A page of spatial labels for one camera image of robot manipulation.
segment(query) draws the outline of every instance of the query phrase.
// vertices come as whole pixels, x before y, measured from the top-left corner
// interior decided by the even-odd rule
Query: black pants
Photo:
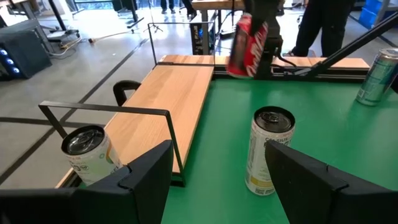
[[[322,54],[329,57],[343,45],[345,26],[355,0],[310,0],[292,53],[306,57],[322,28]]]
[[[192,14],[195,10],[192,7],[191,0],[181,0],[185,8],[187,8],[187,14]]]
[[[162,6],[162,9],[167,9],[167,2],[166,0],[160,0],[160,6]],[[174,9],[174,0],[169,0],[169,8]]]

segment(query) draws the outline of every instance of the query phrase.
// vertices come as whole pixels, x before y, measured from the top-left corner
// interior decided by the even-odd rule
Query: soda can
[[[266,22],[262,22],[259,30],[253,36],[249,36],[248,46],[244,55],[244,67],[249,77],[254,77],[257,73],[264,51],[264,44],[267,40],[267,34],[268,25]]]
[[[246,70],[246,64],[250,64],[250,62],[247,62],[247,60],[253,60],[252,57],[246,58],[248,43],[254,42],[252,40],[253,37],[249,35],[251,22],[252,16],[248,13],[244,13],[236,24],[235,38],[232,43],[231,55],[229,56],[229,61],[226,67],[228,74],[236,78],[253,78],[253,75],[248,75],[248,71]],[[258,37],[263,34],[263,29],[261,29],[259,32],[261,34],[258,34]]]
[[[260,196],[275,192],[265,157],[266,142],[274,140],[289,146],[294,129],[293,114],[283,108],[266,106],[254,113],[245,178],[251,192]]]
[[[398,74],[398,49],[382,49],[366,75],[356,100],[375,106],[391,86]]]
[[[63,139],[61,149],[86,185],[122,167],[109,136],[99,126],[90,125],[74,130]]]

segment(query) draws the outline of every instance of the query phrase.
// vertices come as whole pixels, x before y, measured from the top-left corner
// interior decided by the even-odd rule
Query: sneaker
[[[196,12],[196,10],[195,10],[195,11],[193,11],[193,12],[191,12],[191,13],[188,13],[188,14],[187,14],[187,17],[188,17],[188,19],[192,20],[192,19],[195,18],[197,15],[198,15],[198,14],[197,14],[197,12]]]
[[[284,53],[284,54],[283,54],[283,57],[294,57],[294,54],[293,54],[292,51],[289,51],[289,52],[287,52],[287,53]]]

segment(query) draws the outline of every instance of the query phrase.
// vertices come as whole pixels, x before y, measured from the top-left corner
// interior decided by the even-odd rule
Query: red can label
[[[268,25],[266,22],[261,24],[260,29],[250,36],[246,53],[244,55],[244,66],[249,77],[254,77],[259,67],[260,59],[264,51],[264,44],[266,43],[268,34]]]
[[[236,78],[251,78],[244,66],[246,49],[249,43],[249,31],[251,26],[251,15],[243,14],[236,24],[235,38],[232,43],[231,55],[226,67],[228,74]]]

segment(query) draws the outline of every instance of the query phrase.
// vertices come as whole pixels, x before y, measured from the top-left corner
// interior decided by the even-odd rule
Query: blue bin
[[[361,16],[359,17],[359,23],[368,29],[372,29],[374,21],[376,20],[377,14],[367,10],[365,7],[362,8]]]
[[[384,17],[382,18],[382,21],[389,16],[393,15],[394,11],[386,11],[384,14]],[[369,9],[366,9],[365,7],[362,8],[361,16],[359,17],[359,23],[362,24],[362,26],[365,26],[368,29],[373,28],[374,21],[376,20],[377,17],[377,12],[371,12]]]
[[[366,0],[365,6],[363,8],[367,9],[370,12],[377,14],[381,8],[382,2],[378,0]]]

